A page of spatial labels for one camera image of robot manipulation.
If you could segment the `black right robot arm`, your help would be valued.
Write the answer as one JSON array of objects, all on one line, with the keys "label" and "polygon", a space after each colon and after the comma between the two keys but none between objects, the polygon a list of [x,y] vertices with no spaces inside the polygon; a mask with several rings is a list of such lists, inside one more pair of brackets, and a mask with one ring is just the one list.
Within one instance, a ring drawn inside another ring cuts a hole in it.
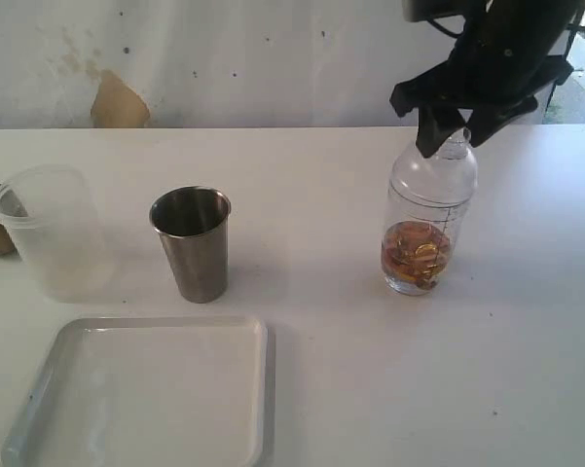
[{"label": "black right robot arm", "polygon": [[449,57],[397,84],[390,104],[399,117],[419,114],[416,146],[433,156],[460,129],[478,147],[536,110],[536,94],[562,84],[568,61],[550,53],[579,8],[576,1],[406,1],[409,22],[461,16]]}]

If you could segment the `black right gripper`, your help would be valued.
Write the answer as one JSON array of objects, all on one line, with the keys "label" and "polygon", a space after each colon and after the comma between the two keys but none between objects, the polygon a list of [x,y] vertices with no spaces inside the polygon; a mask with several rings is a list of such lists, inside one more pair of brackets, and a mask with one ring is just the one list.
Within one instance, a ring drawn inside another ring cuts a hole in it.
[{"label": "black right gripper", "polygon": [[[534,95],[571,74],[567,59],[550,53],[555,41],[551,33],[536,30],[468,35],[457,40],[445,61],[397,84],[389,102],[400,117],[418,108],[416,147],[425,159],[455,133],[458,141],[477,148],[535,111]],[[467,123],[461,109],[474,109]]]}]

